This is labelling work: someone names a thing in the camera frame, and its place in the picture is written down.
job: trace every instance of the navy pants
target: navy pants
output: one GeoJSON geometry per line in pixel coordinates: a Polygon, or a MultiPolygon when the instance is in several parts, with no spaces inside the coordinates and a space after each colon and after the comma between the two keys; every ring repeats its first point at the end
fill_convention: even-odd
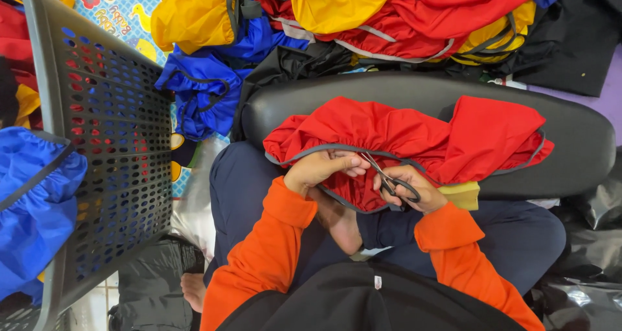
{"type": "MultiPolygon", "coordinates": [[[[247,142],[225,148],[210,172],[210,195],[216,226],[214,259],[205,273],[205,285],[219,266],[227,264],[231,248],[245,239],[263,211],[262,200],[272,180],[285,173],[263,152],[247,142]]],[[[480,201],[471,215],[486,234],[479,247],[496,271],[525,294],[544,275],[564,249],[565,230],[547,209],[526,201],[480,201]]],[[[400,265],[424,276],[436,277],[430,255],[414,239],[421,212],[382,211],[357,214],[356,221],[368,249],[393,246],[378,253],[376,261],[400,265]]],[[[302,285],[320,269],[349,257],[328,232],[313,220],[301,238],[300,257],[292,287],[302,285]]]]}

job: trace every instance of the bare foot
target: bare foot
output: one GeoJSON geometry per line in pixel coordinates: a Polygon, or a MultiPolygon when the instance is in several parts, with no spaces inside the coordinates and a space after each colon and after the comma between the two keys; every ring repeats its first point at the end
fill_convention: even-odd
{"type": "Polygon", "coordinates": [[[317,202],[315,218],[329,231],[339,248],[349,256],[358,252],[363,240],[356,224],[356,212],[317,188],[309,189],[308,196],[317,202]]]}
{"type": "Polygon", "coordinates": [[[203,283],[204,274],[184,274],[182,275],[183,298],[190,303],[195,312],[203,312],[203,298],[205,297],[205,284],[203,283]]]}

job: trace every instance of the white tile floor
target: white tile floor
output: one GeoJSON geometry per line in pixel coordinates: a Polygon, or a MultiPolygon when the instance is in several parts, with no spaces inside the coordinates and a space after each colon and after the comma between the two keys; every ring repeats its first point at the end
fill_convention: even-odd
{"type": "Polygon", "coordinates": [[[72,331],[107,331],[108,311],[119,303],[119,274],[114,273],[72,307],[72,331]]]}

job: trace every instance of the person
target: person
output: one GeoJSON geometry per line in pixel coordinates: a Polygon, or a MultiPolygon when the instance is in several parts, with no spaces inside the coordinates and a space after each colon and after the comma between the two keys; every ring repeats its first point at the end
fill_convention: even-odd
{"type": "Polygon", "coordinates": [[[555,216],[526,201],[480,201],[469,213],[409,165],[383,171],[421,200],[401,186],[398,197],[381,193],[406,201],[405,212],[355,213],[315,187],[369,166],[353,152],[319,151],[283,176],[247,142],[225,148],[210,172],[214,259],[181,282],[201,331],[544,330],[521,296],[564,248],[555,216]]]}

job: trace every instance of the scissors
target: scissors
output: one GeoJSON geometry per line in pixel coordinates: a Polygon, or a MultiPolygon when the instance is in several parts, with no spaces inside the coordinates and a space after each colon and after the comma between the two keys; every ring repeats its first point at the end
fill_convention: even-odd
{"type": "Polygon", "coordinates": [[[389,195],[391,196],[395,196],[397,197],[397,194],[395,193],[394,187],[398,186],[398,185],[402,185],[404,188],[406,188],[406,190],[408,190],[409,192],[415,194],[415,197],[408,197],[407,200],[409,200],[410,202],[414,202],[417,203],[421,200],[421,196],[419,195],[419,192],[417,192],[415,190],[414,187],[412,187],[412,185],[406,183],[405,181],[401,180],[401,179],[396,179],[396,178],[391,178],[389,176],[387,176],[383,170],[380,169],[380,166],[378,166],[378,164],[376,163],[376,161],[374,161],[373,157],[371,157],[371,154],[369,152],[362,152],[361,156],[363,157],[363,159],[367,160],[370,164],[371,167],[373,167],[378,174],[380,175],[381,178],[381,183],[380,183],[380,188],[385,189],[389,195]]]}

